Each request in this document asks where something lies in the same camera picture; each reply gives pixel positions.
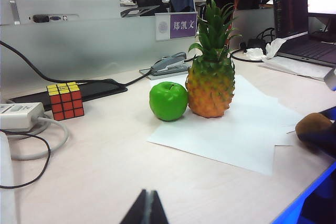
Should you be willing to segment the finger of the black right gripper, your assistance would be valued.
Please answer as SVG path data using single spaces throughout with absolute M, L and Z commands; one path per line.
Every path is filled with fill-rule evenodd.
M 336 106 L 323 110 L 321 114 L 327 117 L 329 120 L 335 121 L 336 120 Z
M 326 130 L 301 133 L 299 140 L 335 158 L 335 123 Z

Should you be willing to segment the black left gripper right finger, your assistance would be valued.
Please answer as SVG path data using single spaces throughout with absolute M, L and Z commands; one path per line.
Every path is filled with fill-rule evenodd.
M 151 224 L 169 224 L 164 208 L 160 201 L 158 192 L 153 190 L 150 192 L 150 216 Z

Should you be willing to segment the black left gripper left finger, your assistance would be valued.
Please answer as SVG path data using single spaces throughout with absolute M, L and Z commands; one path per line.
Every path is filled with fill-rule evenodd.
M 139 224 L 142 222 L 145 213 L 146 196 L 147 191 L 145 189 L 141 190 L 120 224 Z

